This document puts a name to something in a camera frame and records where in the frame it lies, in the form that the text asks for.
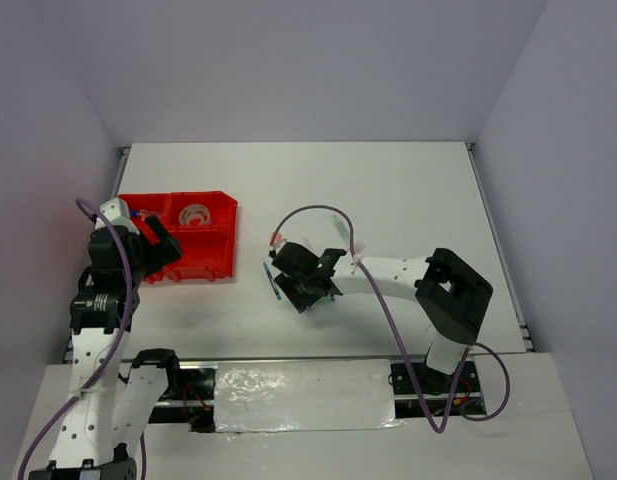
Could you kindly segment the blue cap glue bottle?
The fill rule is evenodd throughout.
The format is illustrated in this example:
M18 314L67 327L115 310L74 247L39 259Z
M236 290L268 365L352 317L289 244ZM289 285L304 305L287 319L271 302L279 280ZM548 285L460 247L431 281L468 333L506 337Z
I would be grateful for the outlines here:
M133 221L146 221L150 217L156 217L162 220L163 213L159 211L136 209L130 211L130 217Z

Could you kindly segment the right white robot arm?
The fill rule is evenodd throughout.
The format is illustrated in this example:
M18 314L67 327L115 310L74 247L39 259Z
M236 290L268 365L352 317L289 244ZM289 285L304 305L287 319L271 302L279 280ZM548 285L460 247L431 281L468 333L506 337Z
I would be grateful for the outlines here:
M493 287L453 251L437 248L420 258L347 258L329 248L316 255L287 242L269 252L279 271L274 283L300 313L332 296L373 294L418 304L435 330L422 369L424 383L445 391L457 377L467 348L476 344Z

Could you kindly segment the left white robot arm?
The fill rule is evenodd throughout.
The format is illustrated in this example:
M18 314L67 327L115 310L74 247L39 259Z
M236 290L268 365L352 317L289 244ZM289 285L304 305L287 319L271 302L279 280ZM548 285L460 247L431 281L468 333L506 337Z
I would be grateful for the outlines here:
M146 478L145 429L154 406L183 389L184 374L171 349L140 351L126 381L119 379L138 288L181 259L179 242L155 215L145 220L155 243L125 216L100 212L92 218L90 264L70 305L68 399L26 450L20 479Z

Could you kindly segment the small white tape roll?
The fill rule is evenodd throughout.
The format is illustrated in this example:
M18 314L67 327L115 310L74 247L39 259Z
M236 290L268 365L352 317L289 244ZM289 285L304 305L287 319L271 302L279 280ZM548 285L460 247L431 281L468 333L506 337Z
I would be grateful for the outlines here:
M207 210L196 210L188 216L188 226L203 226L212 223L212 216Z

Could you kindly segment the orange highlighter cap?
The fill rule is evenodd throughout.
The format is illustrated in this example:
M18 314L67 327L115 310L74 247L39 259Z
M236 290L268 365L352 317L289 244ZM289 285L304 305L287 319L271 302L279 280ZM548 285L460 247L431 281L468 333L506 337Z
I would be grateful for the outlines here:
M282 239L281 233L275 232L271 235L269 245L270 246L278 245L281 242L281 239Z

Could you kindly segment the large clear tape roll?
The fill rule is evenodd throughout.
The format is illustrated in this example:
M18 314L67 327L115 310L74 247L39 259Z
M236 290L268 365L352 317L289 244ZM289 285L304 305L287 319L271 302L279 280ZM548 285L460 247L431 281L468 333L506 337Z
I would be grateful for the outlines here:
M212 223L212 215L209 208L203 204L190 204L184 207L178 221L181 226L203 226Z

